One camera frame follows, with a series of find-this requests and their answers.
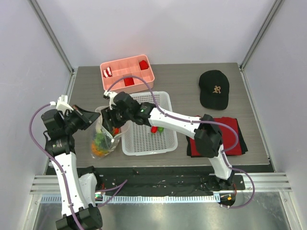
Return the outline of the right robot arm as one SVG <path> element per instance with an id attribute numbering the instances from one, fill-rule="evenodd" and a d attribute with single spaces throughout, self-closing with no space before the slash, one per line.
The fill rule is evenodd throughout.
<path id="1" fill-rule="evenodd" d="M 104 98 L 109 100 L 109 106 L 102 110 L 103 127 L 108 131 L 131 121 L 184 134 L 194 140 L 198 153 L 209 159 L 217 185 L 222 189 L 233 185 L 235 173 L 224 154 L 222 132 L 211 116 L 188 117 L 173 113 L 153 103 L 139 103 L 125 92 L 105 91 Z"/>

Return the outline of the polka dot zip bag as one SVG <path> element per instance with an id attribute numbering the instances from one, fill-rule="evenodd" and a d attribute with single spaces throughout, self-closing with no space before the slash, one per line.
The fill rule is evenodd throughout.
<path id="1" fill-rule="evenodd" d="M 111 153 L 115 150 L 121 138 L 131 127 L 132 122 L 128 121 L 121 128 L 113 128 L 113 131 L 109 132 L 103 127 L 103 118 L 101 115 L 101 110 L 104 108 L 106 108 L 106 106 L 100 106 L 95 109 L 95 112 L 100 113 L 100 117 L 95 121 L 93 127 L 91 127 L 92 137 L 90 144 L 94 142 L 96 145 L 100 146 L 100 148 L 108 150 L 109 153 Z"/>

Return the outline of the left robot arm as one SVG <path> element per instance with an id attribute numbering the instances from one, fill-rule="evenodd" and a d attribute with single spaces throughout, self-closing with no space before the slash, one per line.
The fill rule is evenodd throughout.
<path id="1" fill-rule="evenodd" d="M 55 169 L 61 194 L 62 218 L 56 221 L 58 230 L 100 230 L 103 226 L 94 200 L 102 179 L 93 166 L 78 175 L 73 138 L 75 132 L 86 130 L 98 117 L 97 112 L 67 103 L 57 103 L 55 109 L 41 115 L 46 127 L 45 151 Z"/>

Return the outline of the green fake cucumber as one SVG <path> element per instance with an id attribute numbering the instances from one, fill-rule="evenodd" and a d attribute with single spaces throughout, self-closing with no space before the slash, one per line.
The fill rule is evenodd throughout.
<path id="1" fill-rule="evenodd" d="M 159 132 L 159 134 L 162 134 L 163 131 L 164 131 L 164 128 L 163 128 L 163 127 L 158 127 L 158 132 Z"/>

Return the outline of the white plastic basket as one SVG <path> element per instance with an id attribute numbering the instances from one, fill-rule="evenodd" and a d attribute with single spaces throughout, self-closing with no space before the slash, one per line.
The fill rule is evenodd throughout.
<path id="1" fill-rule="evenodd" d="M 154 91 L 155 99 L 162 109 L 172 112 L 169 94 Z M 154 103 L 150 92 L 132 93 L 131 97 L 139 103 Z M 122 151 L 128 156 L 144 156 L 174 151 L 178 147 L 177 133 L 164 128 L 163 131 L 151 132 L 149 126 L 139 126 L 131 121 L 121 127 Z"/>

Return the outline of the red fake chili pepper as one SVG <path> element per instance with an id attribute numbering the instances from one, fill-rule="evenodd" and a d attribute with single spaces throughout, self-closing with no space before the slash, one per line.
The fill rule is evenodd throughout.
<path id="1" fill-rule="evenodd" d="M 158 131 L 158 127 L 152 126 L 151 127 L 151 136 L 153 136 Z"/>

